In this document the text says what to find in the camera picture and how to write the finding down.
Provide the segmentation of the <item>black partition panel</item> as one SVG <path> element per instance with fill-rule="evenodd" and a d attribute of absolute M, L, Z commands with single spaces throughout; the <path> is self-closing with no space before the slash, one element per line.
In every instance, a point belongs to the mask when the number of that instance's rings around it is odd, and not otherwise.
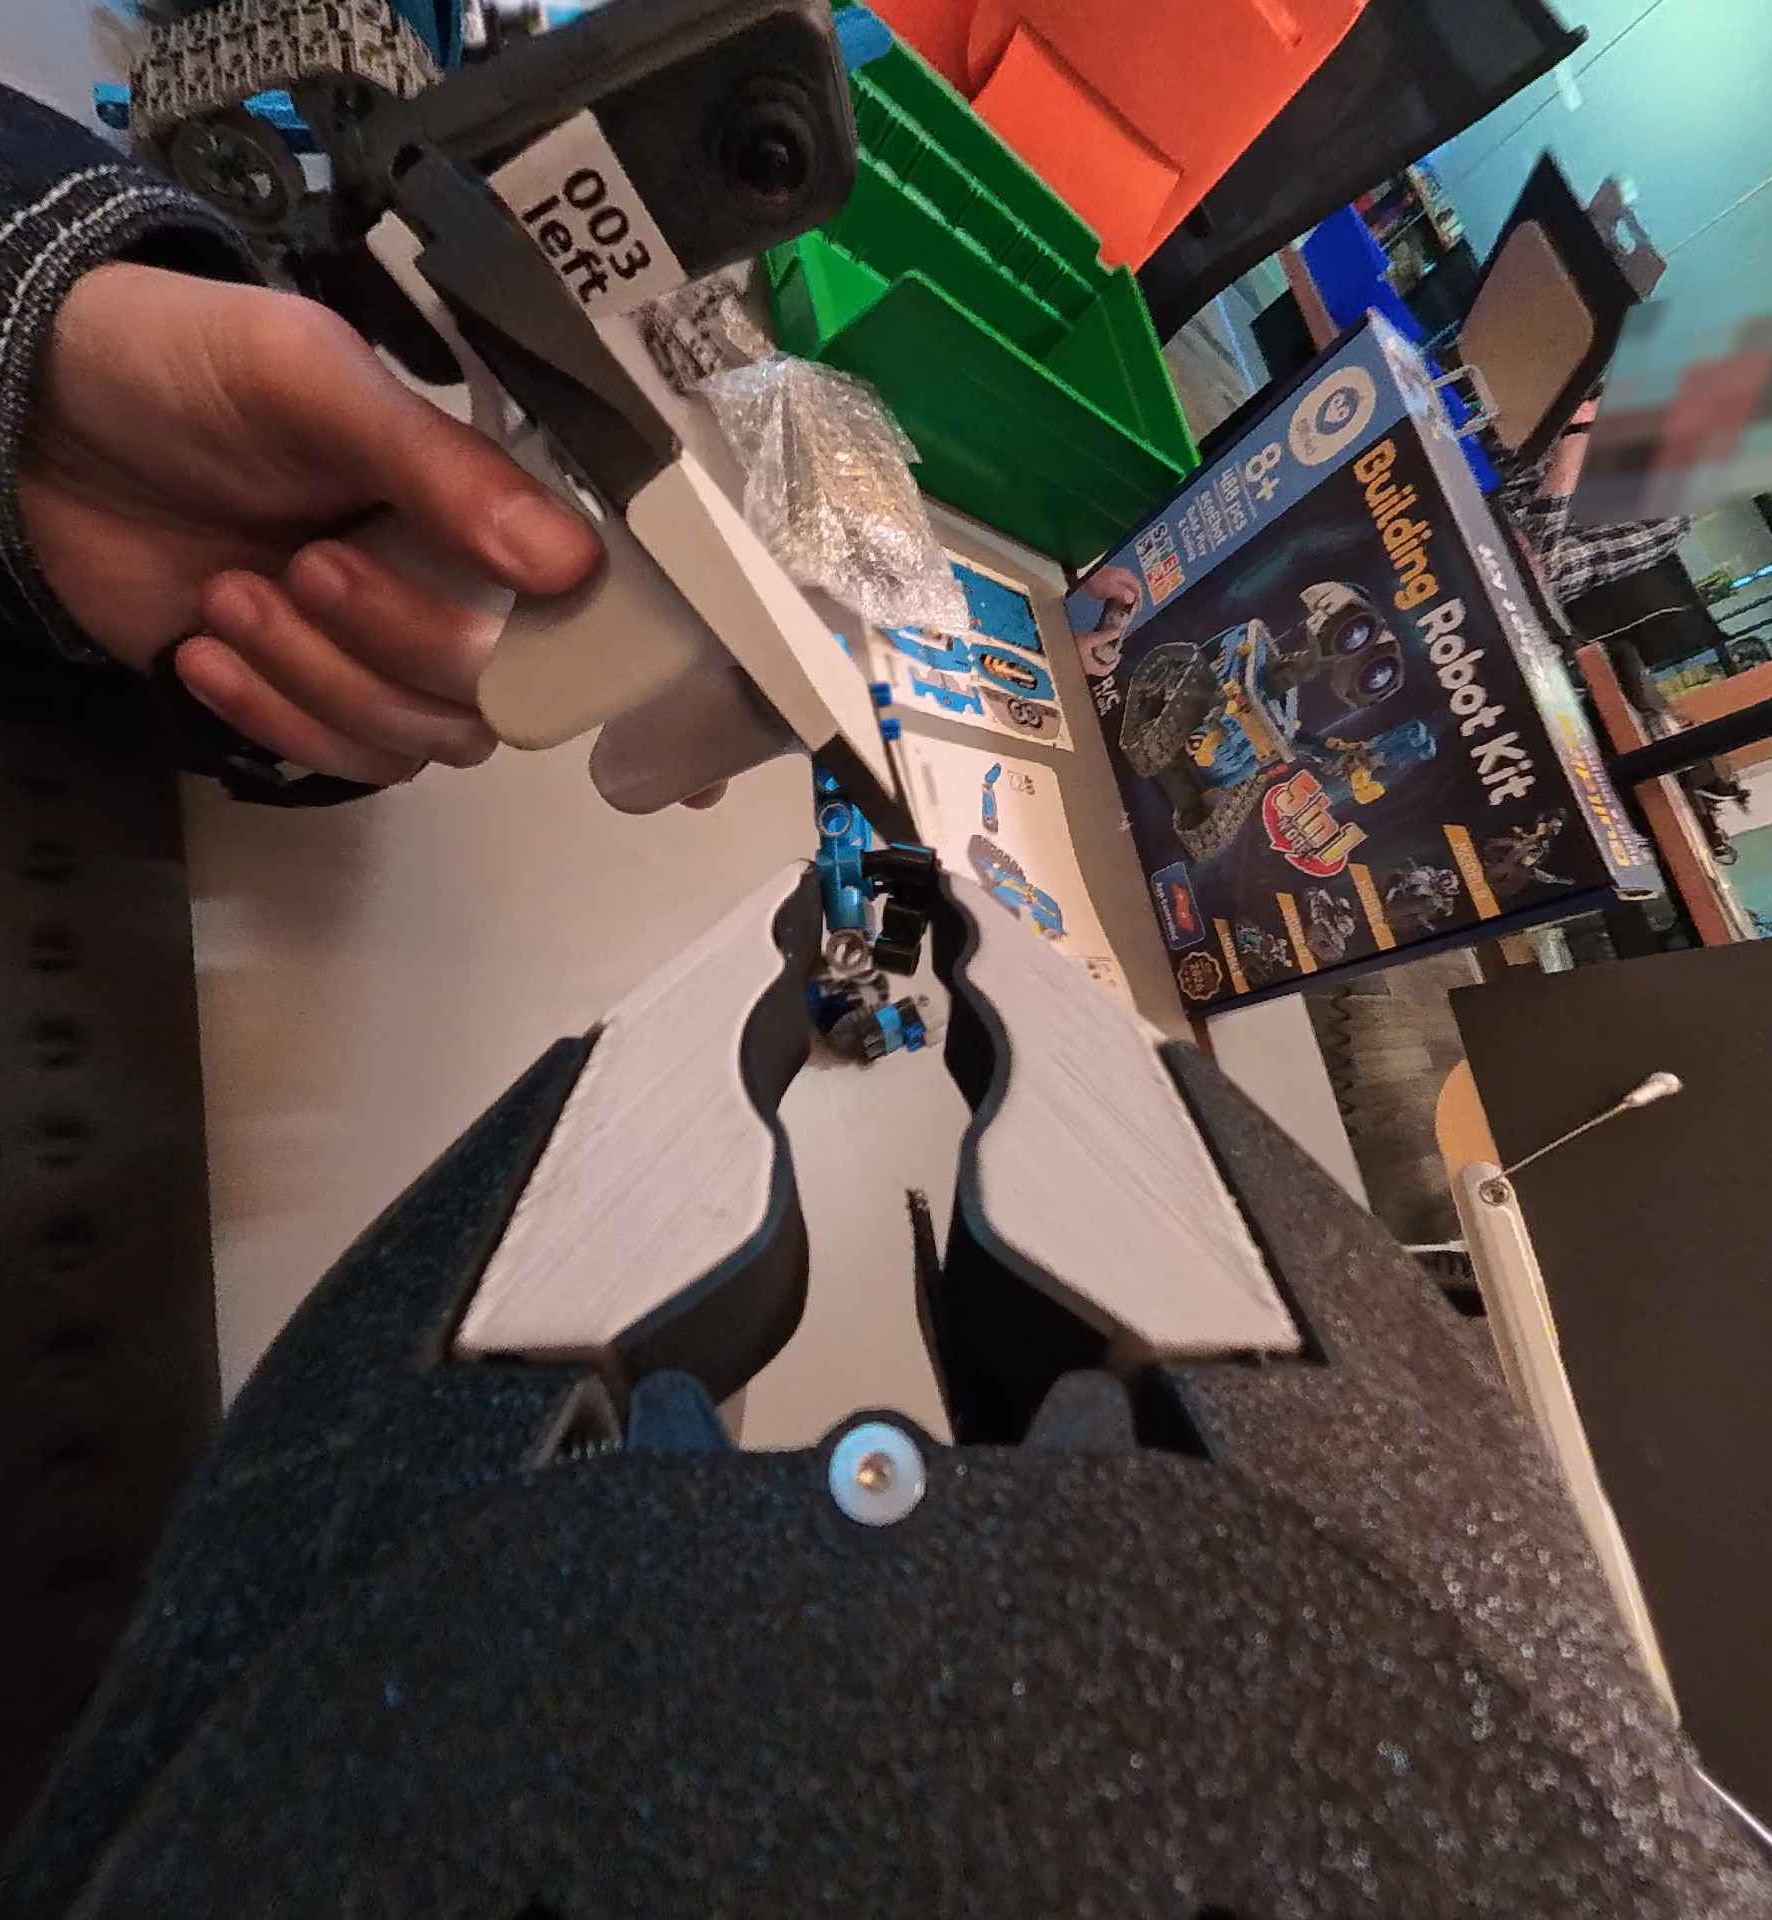
<path fill-rule="evenodd" d="M 1772 1830 L 1772 939 L 1452 996 L 1687 1739 Z"/>

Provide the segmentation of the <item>robot kit box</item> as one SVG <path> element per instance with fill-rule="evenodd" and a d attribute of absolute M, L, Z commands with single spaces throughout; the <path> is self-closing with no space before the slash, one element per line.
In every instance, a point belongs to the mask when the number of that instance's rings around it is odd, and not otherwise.
<path fill-rule="evenodd" d="M 1439 381 L 1377 312 L 1065 622 L 1186 1020 L 1663 891 Z"/>

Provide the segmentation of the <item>white folding stand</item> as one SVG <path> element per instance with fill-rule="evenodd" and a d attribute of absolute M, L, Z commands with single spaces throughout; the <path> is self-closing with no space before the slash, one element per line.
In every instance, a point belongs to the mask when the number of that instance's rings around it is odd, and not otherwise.
<path fill-rule="evenodd" d="M 1503 1371 L 1661 1706 L 1772 1854 L 1772 1071 L 1584 1071 L 1436 1135 Z"/>

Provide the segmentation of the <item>green plastic bin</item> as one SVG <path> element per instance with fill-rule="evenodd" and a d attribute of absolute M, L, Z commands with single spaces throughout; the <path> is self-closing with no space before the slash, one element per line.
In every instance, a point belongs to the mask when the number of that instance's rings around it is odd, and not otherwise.
<path fill-rule="evenodd" d="M 866 381 L 924 493 L 1082 570 L 1195 466 L 1143 291 L 877 12 L 835 22 L 858 179 L 764 256 L 778 348 Z"/>

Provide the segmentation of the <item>brown wooden table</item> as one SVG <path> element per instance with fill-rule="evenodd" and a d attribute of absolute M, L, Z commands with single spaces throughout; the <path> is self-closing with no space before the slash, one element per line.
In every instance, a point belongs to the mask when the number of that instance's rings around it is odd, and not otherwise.
<path fill-rule="evenodd" d="M 1649 840 L 1667 896 L 1703 947 L 1754 939 L 1685 779 L 1698 769 L 1737 782 L 1772 762 L 1772 659 L 1683 693 L 1661 712 L 1632 700 L 1642 662 L 1619 642 L 1584 640 L 1575 671 L 1598 723 L 1608 777 Z"/>

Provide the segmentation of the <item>person's left hand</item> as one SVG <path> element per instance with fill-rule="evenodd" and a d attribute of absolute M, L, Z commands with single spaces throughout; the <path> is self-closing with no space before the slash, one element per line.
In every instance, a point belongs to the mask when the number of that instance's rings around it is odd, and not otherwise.
<path fill-rule="evenodd" d="M 395 786 L 478 766 L 483 612 L 344 543 L 379 511 L 415 551 L 514 594 L 579 587 L 585 521 L 412 392 L 326 308 L 139 263 L 65 295 L 19 506 L 58 608 L 112 659 L 313 774 Z"/>

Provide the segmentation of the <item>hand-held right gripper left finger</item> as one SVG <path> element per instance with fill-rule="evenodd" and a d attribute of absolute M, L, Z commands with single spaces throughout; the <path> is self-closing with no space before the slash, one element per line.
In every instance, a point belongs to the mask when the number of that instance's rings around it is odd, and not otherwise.
<path fill-rule="evenodd" d="M 809 1057 L 818 884 L 786 863 L 624 996 L 455 1331 L 466 1358 L 653 1373 L 728 1402 L 802 1321 L 809 1249 L 780 1106 Z"/>

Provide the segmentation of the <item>blue sticker sheet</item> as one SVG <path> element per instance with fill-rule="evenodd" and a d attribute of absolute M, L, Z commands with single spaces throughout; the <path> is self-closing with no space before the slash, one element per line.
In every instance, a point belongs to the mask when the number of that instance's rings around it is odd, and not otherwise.
<path fill-rule="evenodd" d="M 873 682 L 890 689 L 903 725 L 914 715 L 943 718 L 1070 754 L 1065 703 L 1033 592 L 995 565 L 956 551 L 946 562 L 966 598 L 967 631 L 873 631 Z"/>

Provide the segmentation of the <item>small black blue gear assembly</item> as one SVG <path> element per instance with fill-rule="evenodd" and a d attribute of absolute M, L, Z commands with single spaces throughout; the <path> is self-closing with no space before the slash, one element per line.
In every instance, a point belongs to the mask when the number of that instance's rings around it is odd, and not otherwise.
<path fill-rule="evenodd" d="M 835 929 L 805 985 L 807 1018 L 842 1061 L 871 1065 L 897 1052 L 921 1052 L 935 1041 L 926 996 L 873 960 L 873 940 L 859 929 Z"/>

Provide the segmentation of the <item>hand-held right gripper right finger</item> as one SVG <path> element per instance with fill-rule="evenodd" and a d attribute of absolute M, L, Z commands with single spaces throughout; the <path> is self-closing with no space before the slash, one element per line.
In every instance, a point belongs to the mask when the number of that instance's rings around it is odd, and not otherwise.
<path fill-rule="evenodd" d="M 943 1064 L 967 1108 L 943 1244 L 943 1406 L 1017 1444 L 1064 1380 L 1128 1439 L 1177 1380 L 1301 1362 L 1303 1318 L 1181 1067 L 1132 1005 L 971 881 L 943 880 Z"/>

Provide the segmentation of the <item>blue tracked toy vehicle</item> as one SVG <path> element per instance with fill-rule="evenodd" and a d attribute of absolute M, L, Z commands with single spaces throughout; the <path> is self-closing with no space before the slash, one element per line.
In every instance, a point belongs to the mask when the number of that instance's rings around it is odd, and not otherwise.
<path fill-rule="evenodd" d="M 134 4 L 100 30 L 126 60 L 94 111 L 130 152 L 227 215 L 285 287 L 344 315 L 372 283 L 335 169 L 370 111 L 579 16 L 543 3 Z"/>

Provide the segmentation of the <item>instruction booklet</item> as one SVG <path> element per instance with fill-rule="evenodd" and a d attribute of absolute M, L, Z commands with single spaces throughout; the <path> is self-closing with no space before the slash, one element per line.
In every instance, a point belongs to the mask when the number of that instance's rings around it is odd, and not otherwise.
<path fill-rule="evenodd" d="M 1090 982 L 1136 1012 L 1074 851 L 1058 774 L 1008 742 L 903 733 L 892 747 L 921 842 Z"/>

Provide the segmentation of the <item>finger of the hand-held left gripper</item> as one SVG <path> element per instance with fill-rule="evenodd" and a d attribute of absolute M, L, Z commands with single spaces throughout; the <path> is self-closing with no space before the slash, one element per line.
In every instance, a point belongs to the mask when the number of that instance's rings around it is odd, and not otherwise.
<path fill-rule="evenodd" d="M 789 744 L 831 769 L 866 818 L 913 840 L 866 674 L 728 493 L 682 451 L 624 511 L 629 532 L 778 715 Z"/>

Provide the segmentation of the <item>blue beam brick assembly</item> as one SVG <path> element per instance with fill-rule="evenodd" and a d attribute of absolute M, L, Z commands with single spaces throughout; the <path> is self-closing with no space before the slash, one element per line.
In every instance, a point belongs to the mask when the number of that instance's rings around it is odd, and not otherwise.
<path fill-rule="evenodd" d="M 814 870 L 827 932 L 856 932 L 867 942 L 877 932 L 873 884 L 866 877 L 866 855 L 876 847 L 873 826 L 850 801 L 837 776 L 810 762 Z"/>

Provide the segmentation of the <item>clear bag of parts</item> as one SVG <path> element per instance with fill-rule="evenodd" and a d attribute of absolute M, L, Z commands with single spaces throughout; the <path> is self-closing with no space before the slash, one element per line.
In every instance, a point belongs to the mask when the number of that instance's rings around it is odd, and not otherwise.
<path fill-rule="evenodd" d="M 638 342 L 676 393 L 687 397 L 717 374 L 778 352 L 753 291 L 753 265 L 736 263 L 632 310 Z"/>
<path fill-rule="evenodd" d="M 712 371 L 697 392 L 738 462 L 738 513 L 796 586 L 877 631 L 970 633 L 916 449 L 871 386 L 774 352 Z"/>

